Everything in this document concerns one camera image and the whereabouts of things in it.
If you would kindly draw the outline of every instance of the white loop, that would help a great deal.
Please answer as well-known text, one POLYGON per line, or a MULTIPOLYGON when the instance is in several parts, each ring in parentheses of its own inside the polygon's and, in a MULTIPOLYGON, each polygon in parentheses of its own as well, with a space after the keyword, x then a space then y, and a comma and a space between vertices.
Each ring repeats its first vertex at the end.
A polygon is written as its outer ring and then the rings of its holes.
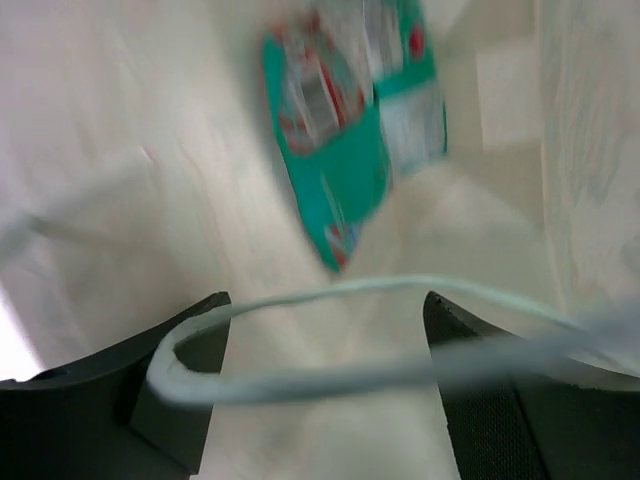
MULTIPOLYGON (((570 331, 571 333, 555 335, 550 343, 549 339, 547 339, 545 352, 550 352, 554 356, 557 356, 558 353, 564 353, 568 349, 592 346, 588 345, 584 334, 576 334, 577 329, 567 317, 530 298, 496 291, 456 279, 417 275, 346 282, 307 293, 267 298, 252 304, 226 305, 198 317, 187 319, 169 332, 162 340, 149 365, 147 379, 156 394, 164 400, 170 403, 192 406, 291 402, 366 393, 383 388, 432 384, 435 382, 435 370, 426 349, 417 355, 404 357, 398 362, 385 365, 341 367, 339 369, 288 370, 235 379, 223 379, 216 374, 203 374, 188 370, 180 363, 174 353, 178 345, 190 338, 226 324, 232 317, 254 310, 279 305, 294 305, 330 296, 344 296, 353 293, 404 287, 423 287, 426 289, 463 292, 493 304, 536 315, 556 325, 561 325, 565 327, 565 331, 570 331)), ((487 378, 493 378, 496 375, 496 368, 504 373, 510 368, 515 368, 519 364, 518 362, 525 362, 528 365, 539 364, 543 360, 540 357, 539 342, 526 343, 532 345, 532 351, 527 355, 522 355, 523 342, 521 340, 517 342, 517 346, 514 346, 513 341, 508 341, 502 342, 499 346, 497 344, 493 345, 490 348, 488 348, 486 341, 483 341, 482 345, 480 345, 480 342, 470 342, 463 348, 466 349, 465 352, 460 348, 448 347, 446 356, 450 357, 450 362, 459 363, 455 359, 460 358, 459 355, 461 353, 466 353, 467 359, 481 359, 481 361, 476 362, 478 363, 477 365, 472 363, 466 367, 458 368, 450 376, 450 380, 454 383, 456 381, 468 382, 480 379, 483 375, 484 377, 488 376, 487 378), (494 354, 498 350, 501 353, 496 357, 494 354), (489 371, 486 369, 489 368, 489 363, 491 363, 489 357, 492 355, 495 362, 491 364, 493 370, 489 371)))

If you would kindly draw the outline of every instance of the red dot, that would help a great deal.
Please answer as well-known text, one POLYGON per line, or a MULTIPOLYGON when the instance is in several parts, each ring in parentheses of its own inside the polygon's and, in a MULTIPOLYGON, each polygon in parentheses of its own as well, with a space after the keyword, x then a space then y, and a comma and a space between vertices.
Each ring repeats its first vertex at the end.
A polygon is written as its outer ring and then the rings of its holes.
POLYGON ((420 26, 415 26, 411 29, 409 34, 409 51, 414 59, 419 59, 424 56, 425 39, 424 30, 420 26))

